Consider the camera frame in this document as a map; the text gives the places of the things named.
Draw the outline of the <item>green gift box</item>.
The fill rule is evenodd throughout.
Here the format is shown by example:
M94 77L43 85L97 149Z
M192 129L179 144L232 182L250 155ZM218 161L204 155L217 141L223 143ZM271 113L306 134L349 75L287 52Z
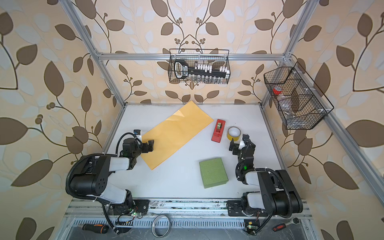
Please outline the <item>green gift box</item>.
M205 189L224 185L229 181L221 158L201 161L199 166Z

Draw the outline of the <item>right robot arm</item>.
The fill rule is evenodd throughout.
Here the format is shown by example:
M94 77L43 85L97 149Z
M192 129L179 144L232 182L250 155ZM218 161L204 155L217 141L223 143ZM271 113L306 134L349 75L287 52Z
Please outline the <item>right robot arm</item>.
M258 192L243 193L241 213L253 216L257 212L266 212L269 216L290 218L303 211L303 202L286 170L256 168L254 153L256 145L250 136L244 134L239 144L230 138L229 151L238 157L235 167L236 179L244 185L259 188Z

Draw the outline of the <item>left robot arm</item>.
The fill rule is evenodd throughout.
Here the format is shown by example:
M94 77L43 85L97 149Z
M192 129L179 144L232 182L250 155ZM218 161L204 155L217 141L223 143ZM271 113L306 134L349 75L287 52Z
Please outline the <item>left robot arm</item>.
M129 190L109 183L109 176L119 171L132 170L137 158L154 150L154 140L142 142L133 133L130 138L119 139L123 149L115 155L90 154L74 163L66 178L66 192L81 200L95 200L104 205L118 205L135 209L136 204Z

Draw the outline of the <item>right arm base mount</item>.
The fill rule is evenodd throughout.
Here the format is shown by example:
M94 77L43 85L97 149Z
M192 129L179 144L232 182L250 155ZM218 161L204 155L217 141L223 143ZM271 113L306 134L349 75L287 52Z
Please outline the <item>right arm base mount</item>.
M246 207L241 200L228 200L226 203L230 217L267 217L268 213L262 209Z

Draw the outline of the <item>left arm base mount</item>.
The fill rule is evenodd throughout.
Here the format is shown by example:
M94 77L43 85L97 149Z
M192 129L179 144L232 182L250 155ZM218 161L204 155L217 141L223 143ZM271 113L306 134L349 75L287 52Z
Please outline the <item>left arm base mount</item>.
M132 204L124 203L109 206L107 213L113 216L131 216L133 213L136 213L141 217L147 214L149 210L149 203L150 200L147 199L133 199Z

